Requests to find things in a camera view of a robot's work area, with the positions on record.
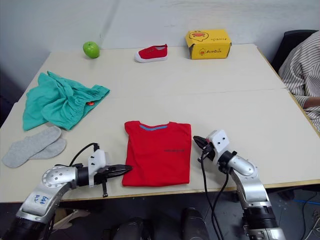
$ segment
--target red shoe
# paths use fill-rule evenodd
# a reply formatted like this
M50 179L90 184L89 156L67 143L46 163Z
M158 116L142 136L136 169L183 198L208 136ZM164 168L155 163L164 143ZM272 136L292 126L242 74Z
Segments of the red shoe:
M164 61L168 58L167 44L162 46L150 46L141 51L137 51L134 59L139 63L147 63L153 61Z

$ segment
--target black chair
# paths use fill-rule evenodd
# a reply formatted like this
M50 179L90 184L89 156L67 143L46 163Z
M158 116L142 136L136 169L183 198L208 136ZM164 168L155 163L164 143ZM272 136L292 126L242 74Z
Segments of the black chair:
M282 42L276 52L273 61L271 63L273 69L278 73L280 67L288 57L292 49L306 40L311 34L317 32L317 30L294 30L286 31L284 33Z

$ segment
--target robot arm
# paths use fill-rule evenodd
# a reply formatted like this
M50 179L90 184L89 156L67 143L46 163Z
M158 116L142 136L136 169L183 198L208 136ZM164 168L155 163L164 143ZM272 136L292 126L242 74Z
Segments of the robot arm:
M267 192L259 179L258 167L228 151L229 139L223 130L213 131L205 141L194 137L195 142L205 151L218 169L230 174L236 183L245 222L244 231L251 240L285 240L272 210Z
M77 186L102 184L103 197L107 197L107 179L125 174L129 165L107 165L108 154L96 144L88 158L88 166L82 163L73 166L56 165L48 169L40 183L26 198L16 213L16 219L4 235L4 240L38 239L51 221L63 195Z

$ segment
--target red t-shirt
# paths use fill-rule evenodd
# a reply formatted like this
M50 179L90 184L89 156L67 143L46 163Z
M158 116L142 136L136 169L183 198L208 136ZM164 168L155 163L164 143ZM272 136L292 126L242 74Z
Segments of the red t-shirt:
M128 133L124 186L160 187L190 181L191 125L169 122L147 126L139 121L124 124Z

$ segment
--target white shoe sole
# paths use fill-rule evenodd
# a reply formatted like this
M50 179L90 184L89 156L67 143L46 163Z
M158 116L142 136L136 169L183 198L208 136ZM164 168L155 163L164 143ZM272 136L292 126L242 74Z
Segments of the white shoe sole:
M164 57L155 57L155 58L150 58L150 59L144 59L141 58L139 55L139 52L137 51L134 55L134 59L139 62L139 63L148 63L148 62L156 62L156 61L164 61L167 60L168 55Z

